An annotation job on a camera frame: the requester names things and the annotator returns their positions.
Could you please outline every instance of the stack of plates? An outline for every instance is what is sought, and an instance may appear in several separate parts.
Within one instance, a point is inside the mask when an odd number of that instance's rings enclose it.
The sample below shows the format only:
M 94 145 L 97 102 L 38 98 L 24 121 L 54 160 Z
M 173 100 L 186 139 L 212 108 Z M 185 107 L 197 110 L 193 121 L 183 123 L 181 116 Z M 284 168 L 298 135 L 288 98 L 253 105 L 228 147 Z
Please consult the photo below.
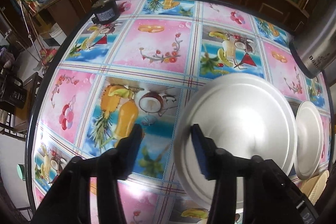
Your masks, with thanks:
M 311 176 L 322 152 L 322 121 L 312 103 L 300 106 L 295 121 L 286 98 L 264 79 L 246 73 L 221 76 L 189 102 L 174 143 L 180 183 L 198 205 L 207 209 L 211 207 L 215 181 L 206 180 L 200 172 L 189 131 L 195 123 L 217 147 L 247 159 L 253 155 L 273 159 L 287 175 L 295 162 L 298 175 Z M 236 212 L 241 213 L 243 179 L 237 180 Z

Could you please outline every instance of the pink tile pattern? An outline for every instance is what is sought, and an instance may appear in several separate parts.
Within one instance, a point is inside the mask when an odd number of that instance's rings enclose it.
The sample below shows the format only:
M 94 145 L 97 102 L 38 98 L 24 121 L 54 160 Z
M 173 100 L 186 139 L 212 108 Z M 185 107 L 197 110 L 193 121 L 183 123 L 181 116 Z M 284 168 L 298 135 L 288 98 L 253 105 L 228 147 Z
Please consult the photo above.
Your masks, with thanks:
M 252 24 L 248 14 L 222 5 L 203 3 L 203 20 L 252 32 Z
M 190 33 L 190 22 L 137 19 L 112 63 L 184 73 Z
M 73 143 L 95 74 L 58 70 L 51 84 L 40 122 Z
M 169 0 L 169 6 L 163 1 L 168 0 L 119 0 L 121 17 L 113 26 L 93 27 L 89 20 L 75 37 L 71 47 L 77 43 L 81 56 L 62 59 L 39 111 L 30 170 L 36 206 L 72 157 L 98 156 L 114 147 L 126 120 L 141 124 L 145 133 L 133 173 L 118 182 L 127 223 L 203 223 L 208 211 L 185 193 L 172 160 L 179 116 L 211 81 L 200 71 L 225 74 L 231 63 L 236 70 L 260 67 L 255 75 L 269 80 L 294 109 L 314 99 L 308 95 L 314 89 L 287 48 L 286 31 L 222 5 Z M 86 47 L 78 42 L 96 30 L 99 43 Z M 330 158 L 330 107 L 323 77 L 317 80 L 321 86 L 315 90 L 325 102 L 315 102 L 324 127 L 323 170 Z M 132 118 L 121 114 L 124 109 Z M 96 133 L 103 134 L 101 141 Z M 45 163 L 51 159 L 57 165 L 53 162 L 49 170 Z M 290 175 L 301 183 L 293 170 Z M 95 185 L 92 178 L 91 223 L 98 224 Z M 242 214 L 236 215 L 236 223 L 242 223 Z
M 307 100 L 304 78 L 289 51 L 264 42 L 273 85 L 287 97 Z

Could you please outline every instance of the plate rim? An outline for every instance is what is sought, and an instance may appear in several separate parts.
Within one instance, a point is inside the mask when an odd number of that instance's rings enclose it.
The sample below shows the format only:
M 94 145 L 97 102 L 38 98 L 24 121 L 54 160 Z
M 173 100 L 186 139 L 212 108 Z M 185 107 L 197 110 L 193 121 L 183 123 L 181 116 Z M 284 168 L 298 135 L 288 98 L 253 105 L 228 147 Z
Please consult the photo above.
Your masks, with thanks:
M 323 150 L 323 139 L 324 139 L 324 131 L 323 131 L 323 123 L 322 123 L 321 115 L 320 115 L 317 107 L 311 101 L 306 100 L 306 101 L 303 101 L 300 104 L 300 106 L 297 110 L 297 113 L 296 113 L 295 124 L 297 125 L 297 117 L 298 117 L 299 111 L 302 110 L 305 107 L 309 108 L 313 112 L 315 117 L 318 117 L 318 118 L 316 118 L 316 120 L 318 121 L 318 126 L 320 128 L 320 143 L 319 143 L 318 154 L 316 156 L 314 164 L 310 168 L 310 172 L 307 172 L 306 174 L 302 174 L 300 172 L 300 169 L 299 169 L 299 166 L 298 166 L 299 163 L 297 161 L 297 153 L 295 153 L 294 168 L 295 168 L 295 173 L 300 180 L 309 179 L 315 173 L 315 171 L 316 171 L 316 169 L 317 169 L 317 167 L 319 166 L 319 163 L 320 163 L 320 158 L 321 158 L 321 154 L 322 154 L 322 150 Z
M 281 101 L 283 102 L 284 106 L 286 108 L 283 108 L 283 111 L 285 113 L 285 117 L 290 117 L 290 121 L 287 119 L 287 124 L 291 128 L 293 131 L 292 136 L 289 134 L 289 144 L 288 144 L 288 153 L 287 153 L 287 158 L 285 160 L 285 164 L 287 164 L 287 168 L 286 170 L 284 170 L 284 172 L 286 173 L 286 175 L 289 174 L 290 170 L 293 167 L 293 163 L 294 163 L 294 158 L 296 155 L 296 150 L 297 150 L 297 131 L 296 131 L 296 124 L 295 124 L 295 116 L 293 113 L 292 108 L 290 107 L 287 99 L 284 97 L 284 95 L 274 86 L 272 85 L 270 82 L 268 82 L 267 80 L 258 77 L 256 75 L 251 75 L 248 73 L 231 73 L 228 75 L 223 75 L 220 76 L 214 80 L 212 80 L 211 82 L 207 83 L 206 85 L 204 85 L 203 87 L 201 87 L 198 92 L 194 95 L 194 97 L 192 97 L 192 99 L 188 102 L 186 108 L 184 109 L 184 114 L 182 115 L 181 119 L 179 119 L 179 122 L 177 124 L 177 132 L 175 135 L 175 139 L 174 139 L 174 163 L 175 163 L 175 168 L 178 174 L 178 178 L 179 178 L 179 182 L 182 185 L 183 189 L 186 191 L 186 193 L 200 206 L 202 206 L 203 208 L 207 208 L 210 209 L 211 207 L 211 202 L 208 203 L 206 202 L 204 199 L 202 199 L 202 196 L 204 196 L 202 193 L 200 193 L 199 191 L 195 191 L 193 188 L 195 188 L 194 185 L 191 185 L 188 182 L 188 178 L 186 177 L 186 175 L 188 174 L 188 171 L 186 170 L 185 166 L 185 162 L 184 162 L 184 158 L 185 158 L 185 150 L 182 149 L 183 146 L 186 145 L 186 141 L 189 138 L 189 134 L 184 134 L 184 129 L 181 128 L 181 126 L 184 125 L 184 128 L 187 126 L 186 125 L 186 118 L 188 116 L 186 116 L 186 113 L 191 113 L 193 108 L 196 108 L 199 104 L 197 104 L 197 102 L 201 101 L 202 97 L 206 97 L 209 95 L 209 92 L 214 89 L 214 87 L 216 87 L 217 85 L 228 85 L 228 78 L 241 78 L 243 80 L 249 79 L 251 81 L 258 81 L 260 83 L 263 83 L 265 86 L 268 86 L 268 88 L 270 88 L 271 90 L 273 90 L 275 92 L 275 94 L 278 95 L 279 98 L 281 98 Z M 241 213 L 243 211 L 243 207 L 242 208 L 237 208 L 236 212 Z

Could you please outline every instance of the painting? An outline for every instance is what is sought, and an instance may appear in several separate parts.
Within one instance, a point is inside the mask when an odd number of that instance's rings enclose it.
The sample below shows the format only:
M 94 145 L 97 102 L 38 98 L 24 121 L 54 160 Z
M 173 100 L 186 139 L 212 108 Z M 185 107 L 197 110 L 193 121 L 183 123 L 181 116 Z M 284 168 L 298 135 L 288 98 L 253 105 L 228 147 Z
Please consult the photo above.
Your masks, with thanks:
M 209 211 L 201 208 L 191 199 L 176 198 L 171 211 L 168 224 L 175 223 L 197 223 L 206 224 Z M 235 222 L 241 224 L 243 214 L 236 214 Z
M 329 161 L 330 156 L 329 144 L 331 143 L 331 121 L 329 117 L 323 115 L 321 115 L 321 119 L 323 124 L 323 149 L 320 158 L 320 164 L 323 164 Z
M 91 224 L 99 224 L 96 181 L 96 178 L 91 178 L 90 181 Z M 139 185 L 129 181 L 127 184 L 118 182 L 118 188 L 126 223 L 151 224 L 157 205 L 158 195 L 142 190 L 139 188 Z
M 117 0 L 120 15 L 132 15 L 141 0 Z
M 73 143 L 94 80 L 95 74 L 59 70 L 41 111 L 40 121 Z
M 203 20 L 231 25 L 236 28 L 246 29 L 253 32 L 248 14 L 223 5 L 204 2 Z
M 303 74 L 292 55 L 267 42 L 264 42 L 264 48 L 273 85 L 285 96 L 300 101 L 307 100 Z
M 234 72 L 264 77 L 255 37 L 204 25 L 199 76 L 214 79 Z
M 93 24 L 90 19 L 77 41 L 71 45 L 66 61 L 103 63 L 124 23 L 125 21 L 117 20 L 100 25 Z
M 141 14 L 193 17 L 194 6 L 194 0 L 147 0 Z
M 33 176 L 36 183 L 47 192 L 72 157 L 50 142 L 47 133 L 38 130 L 36 134 Z
M 290 36 L 288 36 L 286 31 L 260 18 L 254 17 L 254 19 L 256 28 L 261 36 L 288 47 Z
M 44 198 L 44 194 L 34 185 L 34 194 L 35 194 L 35 201 L 36 201 L 36 208 L 40 205 Z
M 181 89 L 107 77 L 93 110 L 83 150 L 99 156 L 142 127 L 133 172 L 162 179 L 168 160 Z
M 305 77 L 309 100 L 320 108 L 325 108 L 326 101 L 319 76 L 309 79 Z
M 179 20 L 135 20 L 112 63 L 184 73 L 191 27 Z

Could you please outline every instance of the stainless steel pot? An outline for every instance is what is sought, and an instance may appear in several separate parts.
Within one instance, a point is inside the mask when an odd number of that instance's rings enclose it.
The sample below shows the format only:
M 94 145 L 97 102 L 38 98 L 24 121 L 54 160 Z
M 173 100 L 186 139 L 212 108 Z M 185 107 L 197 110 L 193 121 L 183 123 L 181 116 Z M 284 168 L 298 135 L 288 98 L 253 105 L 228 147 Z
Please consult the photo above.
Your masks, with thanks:
M 336 58 L 336 0 L 332 0 L 319 20 L 308 23 L 294 37 L 289 49 L 308 78 L 316 77 Z

